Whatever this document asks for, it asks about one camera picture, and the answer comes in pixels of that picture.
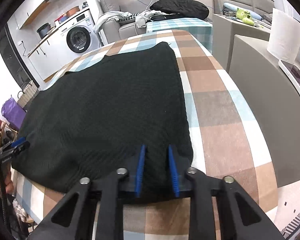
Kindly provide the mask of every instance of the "hand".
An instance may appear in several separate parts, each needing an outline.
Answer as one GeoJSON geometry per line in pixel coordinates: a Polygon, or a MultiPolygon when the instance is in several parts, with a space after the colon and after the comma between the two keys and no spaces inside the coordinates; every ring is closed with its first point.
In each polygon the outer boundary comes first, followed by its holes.
{"type": "Polygon", "coordinates": [[[4,179],[4,182],[6,184],[7,194],[13,194],[14,186],[13,186],[13,182],[11,181],[11,171],[8,171],[7,176],[4,179]]]}

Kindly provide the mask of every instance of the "silver bolt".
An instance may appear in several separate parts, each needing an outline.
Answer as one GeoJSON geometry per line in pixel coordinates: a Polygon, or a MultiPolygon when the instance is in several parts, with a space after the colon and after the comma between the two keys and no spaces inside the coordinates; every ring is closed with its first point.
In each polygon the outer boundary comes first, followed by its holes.
{"type": "Polygon", "coordinates": [[[126,174],[128,171],[127,171],[127,169],[126,168],[119,168],[119,169],[117,169],[117,174],[119,174],[119,175],[124,175],[124,174],[126,174]]]}
{"type": "Polygon", "coordinates": [[[190,174],[195,174],[197,172],[197,169],[194,167],[190,167],[190,168],[188,168],[187,172],[190,174]]]}
{"type": "Polygon", "coordinates": [[[81,178],[80,179],[80,184],[88,184],[90,182],[90,179],[87,177],[81,178]]]}
{"type": "Polygon", "coordinates": [[[232,178],[231,176],[225,176],[223,179],[225,180],[226,183],[234,182],[234,178],[232,178]]]}

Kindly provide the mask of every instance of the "black jacket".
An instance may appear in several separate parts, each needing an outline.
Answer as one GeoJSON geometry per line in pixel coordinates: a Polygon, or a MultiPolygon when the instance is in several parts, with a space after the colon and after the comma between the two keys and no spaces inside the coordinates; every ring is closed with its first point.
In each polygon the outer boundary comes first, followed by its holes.
{"type": "Polygon", "coordinates": [[[205,20],[209,15],[209,9],[194,0],[159,0],[150,6],[151,10],[164,13],[180,13],[183,17],[205,20]]]}

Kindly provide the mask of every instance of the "plaid tablecloth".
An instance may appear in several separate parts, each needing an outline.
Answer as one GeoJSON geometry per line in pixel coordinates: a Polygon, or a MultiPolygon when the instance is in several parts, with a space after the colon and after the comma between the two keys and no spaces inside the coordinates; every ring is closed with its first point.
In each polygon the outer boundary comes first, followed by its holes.
{"type": "MultiPolygon", "coordinates": [[[[277,184],[260,127],[230,76],[190,33],[166,30],[109,44],[66,65],[47,89],[66,71],[90,67],[104,55],[148,49],[162,41],[174,50],[180,70],[194,151],[192,166],[217,178],[233,176],[265,212],[271,212],[278,205],[277,184]]],[[[16,175],[17,200],[39,223],[63,195],[16,175]]],[[[124,236],[135,240],[187,239],[189,203],[189,199],[181,199],[125,206],[124,236]]],[[[217,212],[215,220],[219,237],[217,212]]]]}
{"type": "Polygon", "coordinates": [[[162,30],[184,30],[190,32],[212,53],[212,24],[197,18],[180,18],[159,22],[147,22],[146,33],[162,30]]]}

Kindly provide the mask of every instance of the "white paper roll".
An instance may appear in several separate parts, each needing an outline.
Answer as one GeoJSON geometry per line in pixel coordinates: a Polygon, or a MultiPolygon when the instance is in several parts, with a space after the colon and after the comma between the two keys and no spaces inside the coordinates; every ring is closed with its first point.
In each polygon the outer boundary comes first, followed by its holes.
{"type": "Polygon", "coordinates": [[[271,33],[267,50],[277,59],[294,64],[300,48],[300,23],[273,8],[271,33]]]}

